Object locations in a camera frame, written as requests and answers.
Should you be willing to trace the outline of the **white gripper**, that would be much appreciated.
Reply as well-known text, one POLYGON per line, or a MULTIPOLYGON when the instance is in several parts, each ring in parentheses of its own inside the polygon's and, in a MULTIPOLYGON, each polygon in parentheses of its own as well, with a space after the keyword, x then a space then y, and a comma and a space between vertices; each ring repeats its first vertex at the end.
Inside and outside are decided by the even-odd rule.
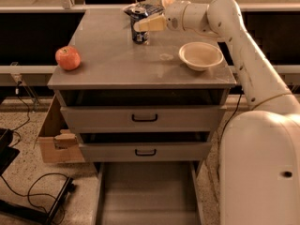
POLYGON ((165 17, 153 14, 141 19, 134 23, 134 30, 136 32, 162 31, 167 26, 172 31, 183 31, 184 13, 189 1, 161 0, 161 5, 165 8, 165 17))

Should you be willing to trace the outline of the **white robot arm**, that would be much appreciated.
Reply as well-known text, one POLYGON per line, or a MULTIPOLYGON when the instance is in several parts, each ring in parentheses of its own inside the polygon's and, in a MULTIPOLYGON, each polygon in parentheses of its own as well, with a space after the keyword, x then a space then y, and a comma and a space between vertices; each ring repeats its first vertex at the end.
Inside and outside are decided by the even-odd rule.
POLYGON ((163 2, 164 13, 135 30, 222 38, 249 106, 221 138, 220 225, 300 225, 300 102, 248 33, 235 0, 163 2))

